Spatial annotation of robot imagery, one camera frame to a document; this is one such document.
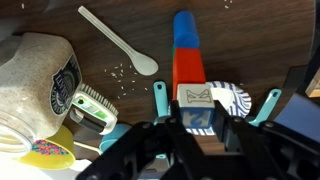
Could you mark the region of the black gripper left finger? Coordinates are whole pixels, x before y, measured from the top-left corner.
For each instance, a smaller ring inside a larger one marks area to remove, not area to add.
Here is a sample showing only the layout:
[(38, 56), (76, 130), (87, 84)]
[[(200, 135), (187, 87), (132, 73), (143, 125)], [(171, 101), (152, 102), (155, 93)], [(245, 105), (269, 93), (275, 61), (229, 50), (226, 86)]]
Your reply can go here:
[(182, 125), (179, 110), (162, 123), (140, 122), (124, 133), (76, 180), (138, 180), (158, 155), (169, 158), (160, 180), (213, 180), (208, 157)]

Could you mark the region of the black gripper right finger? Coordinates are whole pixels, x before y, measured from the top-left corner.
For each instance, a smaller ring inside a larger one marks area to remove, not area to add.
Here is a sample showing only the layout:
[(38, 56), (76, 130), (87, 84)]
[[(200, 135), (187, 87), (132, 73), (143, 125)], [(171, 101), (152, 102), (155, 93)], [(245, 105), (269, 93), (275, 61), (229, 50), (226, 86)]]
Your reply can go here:
[(208, 157), (214, 180), (320, 180), (320, 144), (274, 121), (254, 127), (215, 103), (212, 122), (225, 152)]

